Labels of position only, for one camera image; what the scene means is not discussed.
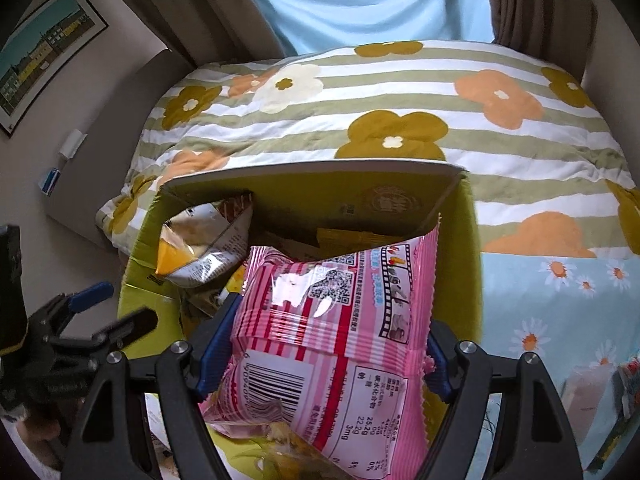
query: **pink striped packaging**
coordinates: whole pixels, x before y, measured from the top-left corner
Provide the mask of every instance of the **pink striped packaging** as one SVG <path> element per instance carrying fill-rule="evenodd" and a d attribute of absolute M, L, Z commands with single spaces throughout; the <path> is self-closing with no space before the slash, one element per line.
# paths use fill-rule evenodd
<path fill-rule="evenodd" d="M 422 377 L 438 228 L 295 263 L 254 247 L 233 357 L 207 422 L 229 436 L 285 420 L 356 478 L 410 480 L 427 453 Z"/>

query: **floral duvet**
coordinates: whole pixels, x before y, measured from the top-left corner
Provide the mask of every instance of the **floral duvet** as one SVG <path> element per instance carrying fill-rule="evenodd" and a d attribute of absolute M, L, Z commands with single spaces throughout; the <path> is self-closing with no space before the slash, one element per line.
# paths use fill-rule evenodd
<path fill-rule="evenodd" d="M 97 222 L 129 253 L 174 176 L 353 157 L 467 169 L 487 351 L 539 352 L 559 390 L 575 366 L 636 352 L 640 191 L 620 147 L 568 73 L 493 44 L 400 41 L 200 67 L 151 111 L 122 193 Z M 604 466 L 586 476 L 614 460 L 600 448 L 616 417 L 609 385 L 580 443 L 585 468 L 598 453 Z M 491 434 L 488 423 L 470 478 L 481 477 Z"/>

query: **painting of buildings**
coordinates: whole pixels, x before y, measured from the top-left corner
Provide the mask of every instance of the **painting of buildings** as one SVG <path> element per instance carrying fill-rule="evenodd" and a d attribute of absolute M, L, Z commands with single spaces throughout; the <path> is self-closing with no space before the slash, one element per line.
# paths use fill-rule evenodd
<path fill-rule="evenodd" d="M 46 83 L 107 27 L 88 0 L 48 0 L 0 51 L 0 124 L 11 134 Z"/>

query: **brown curtain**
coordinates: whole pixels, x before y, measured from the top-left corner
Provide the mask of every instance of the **brown curtain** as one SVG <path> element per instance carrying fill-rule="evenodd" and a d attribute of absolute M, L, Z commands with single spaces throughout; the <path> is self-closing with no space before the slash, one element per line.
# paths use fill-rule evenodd
<path fill-rule="evenodd" d="M 490 0 L 495 43 L 555 63 L 582 79 L 591 44 L 591 0 Z"/>
<path fill-rule="evenodd" d="M 284 57 L 254 0 L 123 0 L 192 66 Z"/>

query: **daisy print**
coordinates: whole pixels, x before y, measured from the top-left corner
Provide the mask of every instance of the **daisy print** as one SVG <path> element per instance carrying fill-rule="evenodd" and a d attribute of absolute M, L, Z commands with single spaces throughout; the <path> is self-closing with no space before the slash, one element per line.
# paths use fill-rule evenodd
<path fill-rule="evenodd" d="M 631 288 L 628 272 L 625 270 L 625 264 L 618 261 L 611 261 L 607 264 L 607 273 L 613 285 L 620 290 Z"/>
<path fill-rule="evenodd" d="M 590 364 L 591 368 L 616 363 L 616 347 L 607 339 L 596 350 L 596 360 Z"/>
<path fill-rule="evenodd" d="M 535 352 L 540 357 L 544 357 L 545 351 L 540 347 L 551 341 L 548 337 L 544 337 L 545 332 L 546 325 L 541 319 L 531 318 L 529 323 L 523 321 L 522 330 L 516 329 L 513 331 L 517 337 L 511 338 L 511 342 L 515 346 L 510 347 L 509 350 L 518 355 L 524 352 Z"/>
<path fill-rule="evenodd" d="M 574 276 L 575 266 L 565 262 L 564 258 L 547 258 L 540 265 L 540 272 L 546 272 L 545 285 L 555 285 L 560 290 L 563 285 L 569 285 L 569 280 Z"/>
<path fill-rule="evenodd" d="M 575 283 L 578 284 L 578 288 L 587 298 L 593 298 L 596 295 L 596 288 L 595 286 L 593 286 L 593 281 L 591 281 L 589 277 L 578 276 L 578 279 L 575 280 Z"/>

